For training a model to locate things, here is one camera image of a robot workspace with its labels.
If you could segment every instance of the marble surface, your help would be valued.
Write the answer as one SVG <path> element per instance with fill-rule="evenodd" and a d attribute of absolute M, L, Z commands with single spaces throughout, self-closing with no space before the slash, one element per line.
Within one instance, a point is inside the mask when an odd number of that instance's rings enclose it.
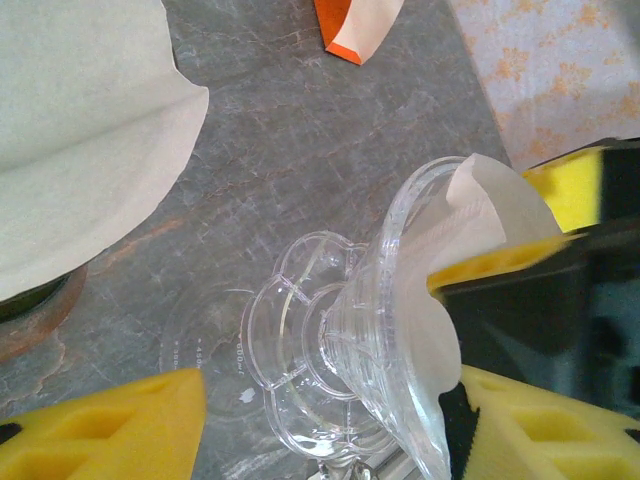
<path fill-rule="evenodd" d="M 211 92 L 200 138 L 156 212 L 90 263 L 69 318 L 0 365 L 2 416 L 158 373 L 168 321 L 197 317 L 225 289 L 255 289 L 306 232 L 369 240 L 424 162 L 505 160 L 445 0 L 407 0 L 364 67 L 324 53 L 312 0 L 165 5 L 180 70 Z M 238 327 L 218 318 L 231 359 Z M 210 387 L 224 390 L 224 378 Z M 209 418 L 194 479 L 313 470 L 272 436 L 260 395 L 251 402 L 232 420 Z"/>

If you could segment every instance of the yellow sponge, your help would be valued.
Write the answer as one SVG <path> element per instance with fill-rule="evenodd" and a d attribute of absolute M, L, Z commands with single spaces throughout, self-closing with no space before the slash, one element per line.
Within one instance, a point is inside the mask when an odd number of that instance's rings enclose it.
<path fill-rule="evenodd" d="M 640 422 L 472 367 L 462 383 L 480 409 L 464 480 L 640 479 Z"/>
<path fill-rule="evenodd" d="M 580 150 L 527 170 L 522 176 L 553 212 L 563 232 L 598 223 L 603 147 Z"/>
<path fill-rule="evenodd" d="M 567 248 L 581 236 L 584 234 L 558 235 L 472 257 L 429 275 L 427 289 L 431 295 L 437 296 L 438 289 L 454 283 L 524 270 Z"/>
<path fill-rule="evenodd" d="M 199 370 L 147 378 L 5 420 L 2 480 L 188 480 L 206 413 Z"/>

